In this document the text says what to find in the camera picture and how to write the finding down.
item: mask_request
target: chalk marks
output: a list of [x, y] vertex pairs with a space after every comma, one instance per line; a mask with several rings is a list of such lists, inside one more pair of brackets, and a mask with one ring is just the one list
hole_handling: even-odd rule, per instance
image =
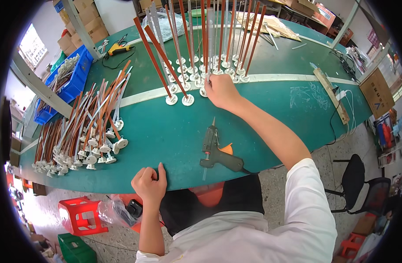
[[293, 105], [298, 106], [298, 103], [303, 107], [312, 108], [314, 105], [312, 102], [315, 100], [320, 108], [327, 110], [330, 107], [327, 98], [328, 94], [324, 88], [312, 82], [309, 82], [309, 87], [299, 86], [290, 88], [290, 108], [293, 108]]

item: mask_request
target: speckled floor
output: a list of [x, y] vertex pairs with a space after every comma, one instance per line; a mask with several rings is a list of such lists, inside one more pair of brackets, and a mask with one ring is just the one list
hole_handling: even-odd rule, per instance
[[[365, 164], [365, 180], [381, 176], [378, 169], [377, 154], [372, 141], [363, 124], [359, 125], [353, 135], [333, 145], [324, 146], [312, 153], [312, 157], [320, 172], [324, 187], [330, 190], [342, 191], [341, 179], [346, 168], [346, 163], [333, 163], [334, 159], [350, 159], [352, 154], [358, 154]], [[270, 229], [276, 228], [284, 223], [284, 189], [286, 183], [287, 169], [269, 169], [260, 173], [262, 185], [263, 206], [265, 218], [268, 220]], [[359, 195], [356, 206], [353, 210], [359, 209], [366, 197], [367, 184], [365, 184]], [[25, 193], [24, 212], [38, 234], [43, 234], [51, 242], [57, 241], [57, 234], [66, 233], [60, 223], [57, 204], [60, 200], [73, 197], [88, 196], [92, 200], [107, 201], [105, 194], [93, 194], [75, 192], [47, 187], [47, 196], [35, 197], [31, 193]], [[327, 194], [328, 203], [331, 209], [344, 207], [344, 199], [335, 195]], [[353, 230], [357, 220], [362, 214], [349, 215], [348, 213], [333, 214], [336, 221], [338, 237], [335, 243], [335, 251], [340, 243]], [[139, 234], [116, 225], [109, 225], [109, 232], [82, 237], [82, 239], [97, 253], [99, 262], [133, 262], [138, 249]], [[166, 252], [172, 238], [163, 227]]]

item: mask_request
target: black pants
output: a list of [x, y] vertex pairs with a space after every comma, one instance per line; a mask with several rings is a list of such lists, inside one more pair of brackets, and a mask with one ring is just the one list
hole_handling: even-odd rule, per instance
[[253, 211], [264, 214], [261, 183], [257, 174], [226, 181], [223, 195], [215, 207], [205, 207], [189, 189], [166, 192], [160, 204], [163, 222], [171, 236], [224, 211]]

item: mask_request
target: blue plastic crate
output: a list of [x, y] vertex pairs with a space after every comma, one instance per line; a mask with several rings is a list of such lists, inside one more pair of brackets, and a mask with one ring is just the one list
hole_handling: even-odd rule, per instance
[[64, 8], [64, 3], [62, 3], [62, 1], [59, 1], [59, 3], [57, 3], [54, 7], [56, 12], [59, 13]]
[[[70, 103], [71, 101], [73, 101], [84, 90], [84, 85], [87, 80], [88, 72], [90, 71], [90, 66], [93, 62], [93, 57], [90, 55], [90, 52], [84, 45], [80, 46], [80, 48], [78, 48], [75, 52], [68, 56], [67, 59], [74, 57], [77, 53], [80, 55], [80, 58], [77, 62], [77, 65], [75, 66], [74, 71], [72, 72], [71, 78], [63, 85], [60, 92], [58, 93], [58, 96], [66, 103]], [[55, 75], [58, 74], [59, 67], [63, 63], [65, 62], [62, 62], [52, 72], [52, 74], [50, 74], [45, 82], [45, 85], [49, 85], [53, 81]], [[39, 105], [40, 99], [37, 101], [36, 107], [38, 107]], [[40, 125], [43, 125], [48, 122], [56, 113], [57, 111], [53, 108], [50, 110], [50, 112], [49, 108], [43, 108], [39, 112], [36, 112], [34, 116], [34, 121]]]

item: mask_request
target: white sleeve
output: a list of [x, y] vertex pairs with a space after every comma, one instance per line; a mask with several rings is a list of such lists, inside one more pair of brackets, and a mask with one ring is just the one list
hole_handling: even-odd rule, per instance
[[151, 263], [151, 262], [159, 262], [161, 260], [161, 256], [156, 254], [144, 253], [140, 250], [136, 252], [136, 260], [135, 263]]
[[287, 173], [284, 224], [268, 233], [288, 245], [291, 254], [305, 262], [331, 262], [335, 220], [312, 159], [301, 160]]

